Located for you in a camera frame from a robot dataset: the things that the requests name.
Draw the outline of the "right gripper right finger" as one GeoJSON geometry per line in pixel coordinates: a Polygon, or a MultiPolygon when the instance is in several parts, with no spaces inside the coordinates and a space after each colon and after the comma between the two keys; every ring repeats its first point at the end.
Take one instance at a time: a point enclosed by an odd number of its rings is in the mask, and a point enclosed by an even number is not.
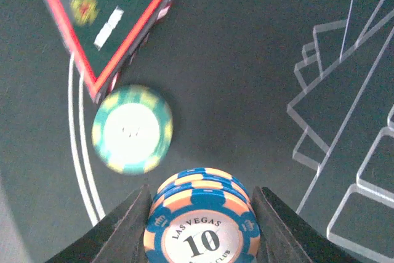
{"type": "Polygon", "coordinates": [[[359,263],[320,235],[267,187],[255,187],[251,205],[260,228],[257,262],[359,263]]]}

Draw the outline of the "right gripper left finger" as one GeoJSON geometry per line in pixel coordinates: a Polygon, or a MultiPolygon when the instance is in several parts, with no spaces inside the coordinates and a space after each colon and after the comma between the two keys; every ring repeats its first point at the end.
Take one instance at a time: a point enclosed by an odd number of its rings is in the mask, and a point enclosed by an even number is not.
{"type": "Polygon", "coordinates": [[[85,235],[47,261],[147,262],[143,233],[150,208],[150,189],[143,185],[85,235]]]}

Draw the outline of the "blue orange poker chip stack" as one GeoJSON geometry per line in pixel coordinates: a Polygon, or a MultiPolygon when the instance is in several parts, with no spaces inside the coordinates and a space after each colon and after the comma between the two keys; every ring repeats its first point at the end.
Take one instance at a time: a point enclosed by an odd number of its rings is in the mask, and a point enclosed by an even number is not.
{"type": "Polygon", "coordinates": [[[149,262],[256,262],[260,228],[245,186],[214,168],[174,174],[153,198],[149,262]]]}

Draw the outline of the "green poker chips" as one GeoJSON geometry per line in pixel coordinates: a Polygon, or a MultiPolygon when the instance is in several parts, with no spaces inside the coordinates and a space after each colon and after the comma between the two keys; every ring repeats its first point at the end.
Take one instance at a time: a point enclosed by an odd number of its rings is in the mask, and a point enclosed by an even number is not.
{"type": "Polygon", "coordinates": [[[172,135],[173,116],[165,98],[136,84],[109,94],[92,125],[94,150],[120,174],[152,171],[166,156],[172,135]]]}

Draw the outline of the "red triangular marker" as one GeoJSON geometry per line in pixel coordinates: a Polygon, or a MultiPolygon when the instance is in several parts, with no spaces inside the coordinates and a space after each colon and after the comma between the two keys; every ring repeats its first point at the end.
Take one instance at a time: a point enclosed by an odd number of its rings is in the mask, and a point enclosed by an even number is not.
{"type": "Polygon", "coordinates": [[[45,0],[93,102],[113,90],[125,61],[172,0],[45,0]]]}

